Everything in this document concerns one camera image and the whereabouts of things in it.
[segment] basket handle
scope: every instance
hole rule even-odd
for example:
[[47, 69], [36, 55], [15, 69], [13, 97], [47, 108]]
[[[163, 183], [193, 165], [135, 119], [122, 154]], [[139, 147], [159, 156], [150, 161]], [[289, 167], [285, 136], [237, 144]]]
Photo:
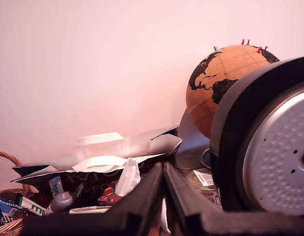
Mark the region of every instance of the basket handle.
[[[22, 162], [18, 158], [6, 151], [0, 150], [0, 156], [10, 160], [16, 166], [22, 166]], [[28, 184], [22, 184], [22, 186], [24, 191], [31, 191], [30, 186]]]

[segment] white tissue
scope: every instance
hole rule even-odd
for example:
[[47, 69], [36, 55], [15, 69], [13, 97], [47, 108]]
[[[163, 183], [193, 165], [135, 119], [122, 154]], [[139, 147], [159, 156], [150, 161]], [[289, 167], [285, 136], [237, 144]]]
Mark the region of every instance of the white tissue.
[[132, 158], [128, 158], [121, 177], [116, 185], [115, 192], [117, 195], [124, 197], [131, 192], [139, 182], [140, 172], [138, 163]]

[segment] barcode label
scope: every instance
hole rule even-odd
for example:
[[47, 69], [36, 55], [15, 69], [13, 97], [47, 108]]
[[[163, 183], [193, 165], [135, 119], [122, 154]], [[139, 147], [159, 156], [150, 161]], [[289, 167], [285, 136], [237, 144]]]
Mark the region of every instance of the barcode label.
[[193, 172], [201, 182], [202, 186], [207, 187], [213, 185], [211, 171], [203, 168], [203, 169], [194, 170]]

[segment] green and white tube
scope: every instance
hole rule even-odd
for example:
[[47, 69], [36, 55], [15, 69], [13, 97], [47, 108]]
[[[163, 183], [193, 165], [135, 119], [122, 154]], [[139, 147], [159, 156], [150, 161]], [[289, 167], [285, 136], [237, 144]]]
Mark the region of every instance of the green and white tube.
[[35, 215], [42, 216], [46, 213], [45, 208], [41, 207], [30, 199], [23, 197], [21, 194], [17, 195], [15, 203], [23, 207], [24, 209], [34, 213]]

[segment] red object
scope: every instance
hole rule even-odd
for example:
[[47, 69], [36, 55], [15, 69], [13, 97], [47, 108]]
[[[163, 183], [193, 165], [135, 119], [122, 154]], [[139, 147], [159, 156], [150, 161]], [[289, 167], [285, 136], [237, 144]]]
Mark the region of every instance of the red object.
[[260, 53], [260, 50], [262, 49], [262, 47], [259, 47], [258, 51], [256, 51], [257, 53]]

